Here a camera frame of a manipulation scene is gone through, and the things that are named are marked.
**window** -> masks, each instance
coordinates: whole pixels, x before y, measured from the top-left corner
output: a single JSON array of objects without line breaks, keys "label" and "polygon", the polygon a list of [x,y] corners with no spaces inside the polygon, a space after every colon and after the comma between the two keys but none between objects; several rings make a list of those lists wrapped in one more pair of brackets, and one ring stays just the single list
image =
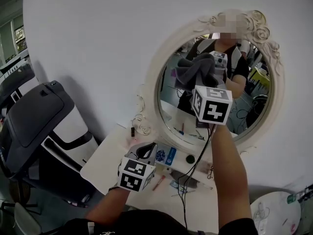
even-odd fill
[{"label": "window", "polygon": [[27,48],[24,26],[15,30],[15,42],[18,47],[18,53]]}]

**white wall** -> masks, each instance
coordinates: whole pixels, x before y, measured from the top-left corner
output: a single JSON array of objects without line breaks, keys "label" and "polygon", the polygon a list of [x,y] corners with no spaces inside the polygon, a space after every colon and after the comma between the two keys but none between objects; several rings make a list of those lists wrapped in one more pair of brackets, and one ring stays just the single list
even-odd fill
[{"label": "white wall", "polygon": [[313,0],[24,0],[27,45],[41,80],[56,79],[103,138],[133,117],[151,57],[177,28],[229,8],[258,9],[281,46],[286,99],[277,121],[244,156],[249,183],[313,183]]}]

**white round table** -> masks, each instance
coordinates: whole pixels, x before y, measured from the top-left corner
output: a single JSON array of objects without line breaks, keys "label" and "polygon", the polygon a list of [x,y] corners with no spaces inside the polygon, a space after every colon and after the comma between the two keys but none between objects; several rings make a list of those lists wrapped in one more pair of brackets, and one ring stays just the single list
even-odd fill
[{"label": "white round table", "polygon": [[292,235],[298,228],[301,207],[287,203],[288,192],[266,194],[251,204],[252,218],[260,235]]}]

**white carved frame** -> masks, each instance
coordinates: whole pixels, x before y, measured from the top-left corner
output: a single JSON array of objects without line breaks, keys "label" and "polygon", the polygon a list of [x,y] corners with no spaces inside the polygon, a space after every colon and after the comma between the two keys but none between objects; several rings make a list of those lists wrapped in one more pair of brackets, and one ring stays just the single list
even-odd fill
[{"label": "white carved frame", "polygon": [[234,138],[239,152],[255,146],[257,140],[274,123],[284,98],[285,75],[280,60],[279,45],[270,37],[265,16],[260,11],[227,10],[215,16],[204,16],[183,26],[174,32],[158,49],[151,60],[142,96],[146,108],[144,115],[158,133],[159,140],[165,140],[172,146],[191,154],[199,154],[203,146],[190,144],[172,133],[164,123],[159,110],[159,79],[165,64],[172,54],[187,41],[200,35],[216,32],[236,32],[238,38],[253,43],[264,56],[270,69],[270,88],[265,110],[254,124]]}]

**pen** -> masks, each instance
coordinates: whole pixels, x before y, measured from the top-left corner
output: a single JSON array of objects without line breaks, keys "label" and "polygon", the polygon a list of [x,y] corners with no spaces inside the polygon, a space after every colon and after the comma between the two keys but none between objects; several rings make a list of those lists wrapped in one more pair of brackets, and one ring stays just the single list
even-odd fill
[{"label": "pen", "polygon": [[160,180],[158,181],[158,183],[156,184],[156,186],[152,189],[152,191],[155,190],[155,189],[159,186],[159,184],[161,184],[161,182],[163,181],[163,179],[165,179],[165,176],[162,176],[162,177],[160,178]]}]

